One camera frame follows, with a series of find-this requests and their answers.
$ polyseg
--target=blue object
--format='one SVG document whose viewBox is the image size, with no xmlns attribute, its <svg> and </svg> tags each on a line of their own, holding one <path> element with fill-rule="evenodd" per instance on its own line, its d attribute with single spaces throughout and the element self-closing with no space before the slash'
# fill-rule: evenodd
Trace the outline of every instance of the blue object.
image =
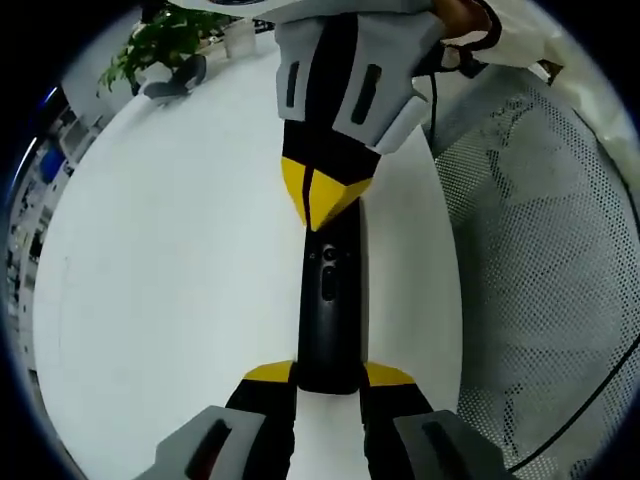
<svg viewBox="0 0 640 480">
<path fill-rule="evenodd" d="M 51 147 L 49 149 L 40 162 L 40 174 L 42 175 L 42 181 L 44 183 L 49 184 L 56 178 L 58 170 L 60 170 L 64 160 L 64 154 L 57 147 Z"/>
</svg>

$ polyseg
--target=gray bracket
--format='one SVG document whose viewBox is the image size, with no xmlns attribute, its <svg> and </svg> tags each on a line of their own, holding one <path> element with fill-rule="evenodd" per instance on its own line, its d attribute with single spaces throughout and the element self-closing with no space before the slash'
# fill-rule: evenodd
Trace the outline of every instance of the gray bracket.
<svg viewBox="0 0 640 480">
<path fill-rule="evenodd" d="M 230 408 L 208 407 L 158 444 L 155 463 L 136 480 L 189 480 L 194 455 L 217 422 L 230 433 L 215 459 L 210 479 L 241 480 L 251 446 L 265 416 Z"/>
<path fill-rule="evenodd" d="M 398 417 L 396 429 L 415 478 L 512 480 L 502 451 L 452 412 Z"/>
<path fill-rule="evenodd" d="M 276 27 L 282 56 L 277 73 L 278 113 L 285 120 L 305 119 L 309 72 L 323 25 L 324 19 L 317 17 Z M 427 11 L 358 14 L 351 77 L 333 129 L 380 154 L 397 150 L 428 112 L 426 100 L 413 89 L 413 71 L 444 32 L 440 19 Z M 377 72 L 375 84 L 369 85 L 373 96 L 364 119 L 354 121 L 372 68 Z"/>
</svg>

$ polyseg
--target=person's hand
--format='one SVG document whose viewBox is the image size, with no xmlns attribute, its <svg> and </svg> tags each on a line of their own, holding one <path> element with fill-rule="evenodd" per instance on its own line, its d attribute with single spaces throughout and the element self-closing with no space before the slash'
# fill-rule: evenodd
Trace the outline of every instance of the person's hand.
<svg viewBox="0 0 640 480">
<path fill-rule="evenodd" d="M 458 38 L 471 32 L 488 32 L 491 21 L 484 8 L 473 0 L 434 0 L 436 15 L 447 27 L 445 38 Z"/>
</svg>

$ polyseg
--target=white wall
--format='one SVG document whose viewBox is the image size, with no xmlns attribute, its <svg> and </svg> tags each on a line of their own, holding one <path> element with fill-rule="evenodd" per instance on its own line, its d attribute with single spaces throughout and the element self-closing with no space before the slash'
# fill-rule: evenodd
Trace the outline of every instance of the white wall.
<svg viewBox="0 0 640 480">
<path fill-rule="evenodd" d="M 80 54 L 62 78 L 62 89 L 71 109 L 87 126 L 98 116 L 105 120 L 113 116 L 131 100 L 131 88 L 126 80 L 118 80 L 112 92 L 98 85 L 98 79 L 111 58 L 116 55 L 133 31 L 133 25 L 140 19 L 140 9 L 135 8 L 102 32 Z"/>
</svg>

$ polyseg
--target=black button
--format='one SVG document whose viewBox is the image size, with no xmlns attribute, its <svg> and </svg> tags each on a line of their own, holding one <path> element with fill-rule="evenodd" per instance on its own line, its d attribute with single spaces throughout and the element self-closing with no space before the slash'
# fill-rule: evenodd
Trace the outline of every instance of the black button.
<svg viewBox="0 0 640 480">
<path fill-rule="evenodd" d="M 324 259 L 327 262 L 331 262 L 331 261 L 335 260 L 337 256 L 338 256 L 338 254 L 337 254 L 335 248 L 329 247 L 324 251 Z"/>
<path fill-rule="evenodd" d="M 336 298 L 336 269 L 325 267 L 322 269 L 322 298 L 330 302 Z"/>
</svg>

